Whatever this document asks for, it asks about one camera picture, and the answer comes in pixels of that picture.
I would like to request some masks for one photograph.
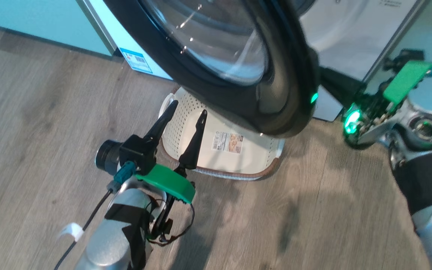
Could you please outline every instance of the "light blue cabinet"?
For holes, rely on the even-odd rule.
[[[76,0],[0,0],[0,27],[104,55],[114,52]]]

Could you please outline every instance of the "black tape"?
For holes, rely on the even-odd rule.
[[[397,167],[393,176],[408,201],[411,215],[432,205],[432,154]]]
[[[129,242],[134,270],[143,269],[146,265],[146,234],[149,228],[149,212],[140,207],[113,204],[104,218],[131,224],[124,227],[122,231]]]

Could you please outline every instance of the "wooden floor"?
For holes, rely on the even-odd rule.
[[[72,241],[58,232],[83,224],[106,191],[97,148],[143,135],[173,87],[121,60],[0,31],[0,270],[53,269]],[[313,120],[261,181],[188,178],[194,226],[156,247],[149,270],[429,268],[386,152],[349,149],[340,123]],[[74,267],[103,214],[61,269]],[[189,211],[178,204],[172,216],[177,231]]]

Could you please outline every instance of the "metal edge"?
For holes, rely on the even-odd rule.
[[[381,54],[379,55],[378,59],[370,70],[367,72],[365,77],[363,78],[363,82],[367,82],[376,74],[377,70],[379,69],[379,66],[382,64],[383,59],[389,55],[394,48],[398,45],[399,41],[403,38],[404,34],[408,32],[408,30],[411,28],[415,20],[419,17],[421,12],[425,9],[427,4],[430,0],[417,0],[416,3],[413,5],[411,10],[409,11],[408,15],[405,17],[403,22],[399,25],[398,29],[394,33],[394,35],[389,40],[386,47],[382,50]]]
[[[106,26],[104,26],[99,15],[96,13],[93,5],[91,5],[91,2],[89,0],[76,0],[76,2],[78,3],[84,15],[86,15],[88,18],[89,23],[91,23],[91,25],[94,27],[96,33],[101,38],[108,51],[111,54],[114,54],[117,51],[118,46],[116,46],[115,41],[111,37],[109,31],[106,29]]]

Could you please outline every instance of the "teal connector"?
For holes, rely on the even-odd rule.
[[[127,179],[136,174],[136,164],[132,161],[127,161],[121,169],[114,175],[114,181],[123,184]]]

